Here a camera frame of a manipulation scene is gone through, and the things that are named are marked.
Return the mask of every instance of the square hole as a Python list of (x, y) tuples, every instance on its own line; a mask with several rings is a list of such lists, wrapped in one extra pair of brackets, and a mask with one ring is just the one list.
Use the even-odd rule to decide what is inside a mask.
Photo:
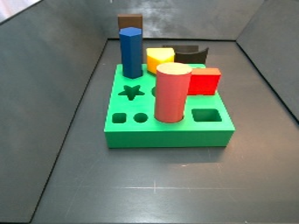
[(127, 113), (115, 113), (113, 115), (113, 123), (125, 123), (127, 121)]
[(215, 108), (195, 108), (191, 110), (193, 119), (197, 123), (221, 122), (221, 112)]

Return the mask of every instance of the hole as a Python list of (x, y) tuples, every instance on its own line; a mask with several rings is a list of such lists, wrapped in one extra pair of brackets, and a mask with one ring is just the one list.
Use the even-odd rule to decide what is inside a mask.
[(135, 114), (135, 121), (138, 123), (145, 123), (147, 121), (147, 118), (149, 118), (149, 116), (145, 113)]
[(155, 97), (155, 87), (153, 88), (153, 96)]
[(113, 115), (113, 123), (125, 123), (127, 121), (127, 113), (115, 113)]
[(127, 99), (130, 101), (133, 101), (138, 95), (145, 95), (146, 93), (139, 91), (141, 89), (141, 85), (130, 87), (130, 86), (125, 86), (125, 91), (121, 92), (118, 95), (126, 95)]
[(197, 123), (221, 122), (221, 112), (215, 108), (195, 108), (191, 110), (193, 119)]

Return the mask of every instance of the green block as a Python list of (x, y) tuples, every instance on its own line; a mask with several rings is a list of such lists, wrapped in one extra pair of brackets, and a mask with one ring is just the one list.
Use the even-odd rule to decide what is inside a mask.
[(130, 79), (123, 76), (123, 66), (117, 66), (105, 128), (109, 148), (226, 146), (235, 127), (219, 93), (189, 96), (182, 121), (159, 122), (155, 76), (147, 72), (146, 65), (143, 73), (142, 77)]

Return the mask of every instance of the colorful block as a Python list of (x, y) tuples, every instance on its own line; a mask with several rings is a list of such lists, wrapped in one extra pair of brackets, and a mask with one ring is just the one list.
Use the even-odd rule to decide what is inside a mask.
[(163, 123), (183, 119), (193, 68), (182, 63), (163, 63), (157, 67), (154, 117)]
[(171, 47), (175, 52), (174, 62), (186, 64), (206, 64), (210, 48), (199, 50), (198, 45), (165, 45)]
[(142, 30), (135, 27), (121, 29), (121, 50), (123, 75), (135, 79), (143, 75), (143, 36)]
[(189, 95), (215, 95), (221, 81), (218, 68), (194, 68)]
[(142, 14), (118, 14), (118, 29), (135, 27), (143, 30)]
[(174, 49), (173, 48), (147, 48), (147, 70), (157, 74), (157, 67), (166, 63), (174, 62)]
[(143, 71), (145, 75), (131, 80), (123, 76), (123, 66), (117, 66), (105, 128), (109, 148), (226, 146), (235, 127), (219, 93), (190, 95), (182, 121), (159, 122), (155, 119), (155, 77), (146, 65)]

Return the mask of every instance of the yellow block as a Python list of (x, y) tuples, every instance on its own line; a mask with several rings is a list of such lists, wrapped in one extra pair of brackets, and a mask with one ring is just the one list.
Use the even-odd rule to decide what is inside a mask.
[(157, 67), (166, 63), (166, 62), (174, 62), (174, 49), (173, 48), (147, 48), (146, 49), (147, 54), (147, 70), (157, 74)]

